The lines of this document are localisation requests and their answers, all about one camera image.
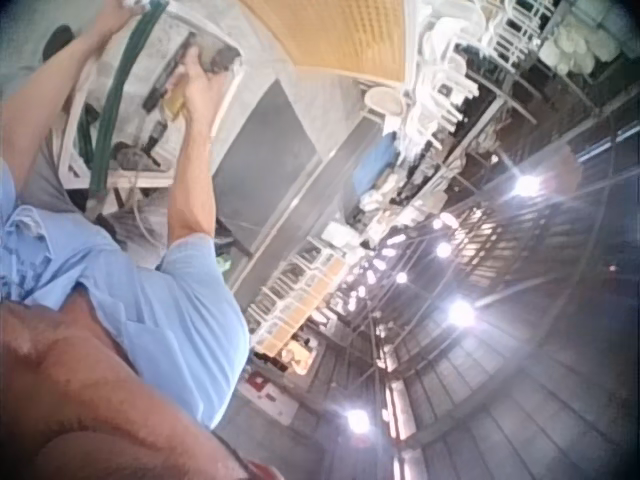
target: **steel beam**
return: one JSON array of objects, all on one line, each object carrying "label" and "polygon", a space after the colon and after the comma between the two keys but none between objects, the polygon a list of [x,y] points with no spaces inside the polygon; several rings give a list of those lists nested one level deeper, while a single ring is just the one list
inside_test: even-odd
[{"label": "steel beam", "polygon": [[522,104],[515,101],[513,98],[511,98],[510,95],[507,95],[505,92],[502,91],[502,89],[500,89],[499,87],[496,87],[489,80],[487,80],[481,75],[478,75],[475,72],[472,72],[471,70],[467,71],[467,76],[470,79],[475,80],[476,82],[481,83],[482,85],[487,87],[489,90],[495,93],[499,98],[501,98],[502,100],[507,102],[509,105],[511,105],[513,108],[515,108],[518,112],[520,112],[520,114],[524,118],[529,120],[532,124],[534,125],[538,124],[538,121],[536,120],[536,118],[533,115],[531,115],[529,111]]}]

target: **fluorescent light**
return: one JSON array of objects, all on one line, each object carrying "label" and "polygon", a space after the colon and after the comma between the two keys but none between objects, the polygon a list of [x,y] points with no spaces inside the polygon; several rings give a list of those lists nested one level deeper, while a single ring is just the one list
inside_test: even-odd
[{"label": "fluorescent light", "polygon": [[524,175],[518,179],[513,193],[521,197],[534,197],[540,193],[540,179]]},{"label": "fluorescent light", "polygon": [[458,228],[460,226],[460,224],[456,220],[456,217],[447,212],[440,214],[440,220],[442,220],[446,225],[449,225],[451,228]]},{"label": "fluorescent light", "polygon": [[460,328],[470,327],[476,323],[476,312],[469,302],[456,300],[449,307],[449,322]]},{"label": "fluorescent light", "polygon": [[376,258],[376,259],[374,259],[374,260],[373,260],[373,264],[374,264],[376,267],[378,267],[378,269],[380,269],[380,270],[384,270],[384,269],[386,269],[386,268],[387,268],[387,264],[386,264],[386,263],[384,263],[382,260],[380,260],[380,259],[378,259],[378,258]]},{"label": "fluorescent light", "polygon": [[396,243],[404,242],[407,239],[407,236],[404,233],[400,235],[396,235],[395,237],[391,237],[387,240],[387,245],[395,245]]},{"label": "fluorescent light", "polygon": [[447,242],[442,242],[436,248],[436,255],[438,255],[440,258],[447,258],[448,256],[451,255],[452,250],[453,249],[451,248],[451,244]]},{"label": "fluorescent light", "polygon": [[347,421],[349,428],[358,435],[362,435],[369,431],[371,424],[369,423],[369,415],[364,410],[351,410],[347,412]]}]

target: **white plastic chair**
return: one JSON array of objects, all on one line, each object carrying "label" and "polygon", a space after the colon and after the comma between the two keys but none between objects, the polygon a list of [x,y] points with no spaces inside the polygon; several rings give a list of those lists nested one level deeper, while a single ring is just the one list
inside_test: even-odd
[{"label": "white plastic chair", "polygon": [[373,87],[364,96],[367,107],[385,116],[402,117],[406,104],[402,94],[391,87]]},{"label": "white plastic chair", "polygon": [[407,116],[407,136],[420,144],[430,140],[438,150],[442,150],[442,144],[433,136],[438,129],[438,123],[438,119],[425,112],[421,105],[415,105]]}]

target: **warehouse ceiling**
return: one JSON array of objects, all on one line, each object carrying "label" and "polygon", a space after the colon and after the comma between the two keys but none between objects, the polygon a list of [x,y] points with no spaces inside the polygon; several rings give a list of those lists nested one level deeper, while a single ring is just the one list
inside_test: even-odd
[{"label": "warehouse ceiling", "polygon": [[[466,156],[445,205],[459,226],[435,229],[430,217],[392,229],[337,293],[366,290],[355,311],[345,311],[353,335],[347,357],[371,358],[375,330],[381,368],[354,366],[350,375],[360,373],[342,401],[374,409],[382,389],[403,452],[405,476],[396,478],[427,478],[415,473],[427,471],[429,479],[471,471],[499,478],[509,461],[505,478],[582,478],[607,475],[609,462],[632,451],[631,431],[612,415],[637,414],[631,364],[638,347],[625,335],[637,334],[638,72],[637,62],[623,62],[598,82],[572,77],[569,85],[533,65],[522,76],[544,96],[512,94],[542,121],[500,105],[510,121],[498,132],[497,162],[466,143],[500,101],[485,91],[467,106],[471,120],[452,146],[465,146]],[[514,195],[525,175],[545,179],[543,195]],[[453,247],[448,258],[436,255],[442,242]],[[451,318],[461,299],[475,311],[466,328]],[[390,394],[378,386],[384,381]],[[598,407],[602,395],[615,400]],[[554,421],[564,423],[554,429]],[[593,443],[567,437],[578,431]],[[539,448],[520,444],[525,434],[538,435]],[[483,441],[511,446],[489,451]],[[544,442],[547,460],[527,458],[542,455]],[[598,459],[586,459],[598,449]],[[463,451],[477,458],[460,458]],[[553,466],[545,463],[554,458]],[[540,465],[547,476],[535,471]]]}]

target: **gray wall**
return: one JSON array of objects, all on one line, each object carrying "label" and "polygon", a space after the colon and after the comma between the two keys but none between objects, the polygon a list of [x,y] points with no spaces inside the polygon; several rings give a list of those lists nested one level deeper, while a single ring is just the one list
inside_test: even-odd
[{"label": "gray wall", "polygon": [[313,438],[317,418],[301,409],[286,427],[237,393],[216,433],[243,458],[273,466],[287,480],[317,478],[324,448]]}]

